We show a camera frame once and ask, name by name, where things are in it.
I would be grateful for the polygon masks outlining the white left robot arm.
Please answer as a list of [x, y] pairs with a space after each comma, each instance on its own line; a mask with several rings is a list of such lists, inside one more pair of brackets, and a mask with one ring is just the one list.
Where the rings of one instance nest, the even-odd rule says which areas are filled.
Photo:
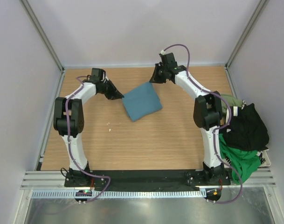
[[90, 172], [83, 149], [83, 105], [97, 94], [103, 94], [108, 100], [124, 97], [103, 69], [92, 68], [89, 75], [76, 79], [80, 83], [76, 90], [65, 97], [55, 99], [53, 116], [53, 127], [62, 137], [69, 156], [69, 169], [64, 184], [67, 187], [88, 186], [95, 177]]

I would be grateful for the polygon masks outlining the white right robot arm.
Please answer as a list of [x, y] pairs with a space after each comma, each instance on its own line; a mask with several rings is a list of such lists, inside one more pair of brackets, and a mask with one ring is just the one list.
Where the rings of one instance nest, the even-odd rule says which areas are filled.
[[220, 94], [205, 88], [190, 74], [187, 67], [178, 65], [173, 53], [162, 51], [159, 56], [161, 62], [155, 64], [150, 82], [163, 84], [170, 80], [194, 100], [193, 119], [200, 128], [204, 146], [202, 178], [206, 184], [213, 185], [225, 174], [224, 162], [219, 159], [218, 128], [222, 120]]

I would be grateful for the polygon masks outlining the blue tank top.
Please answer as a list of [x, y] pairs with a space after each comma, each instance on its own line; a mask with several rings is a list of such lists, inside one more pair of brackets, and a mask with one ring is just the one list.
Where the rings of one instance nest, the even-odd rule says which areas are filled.
[[126, 93], [122, 102], [127, 115], [133, 122], [163, 108], [160, 98], [150, 82], [145, 82]]

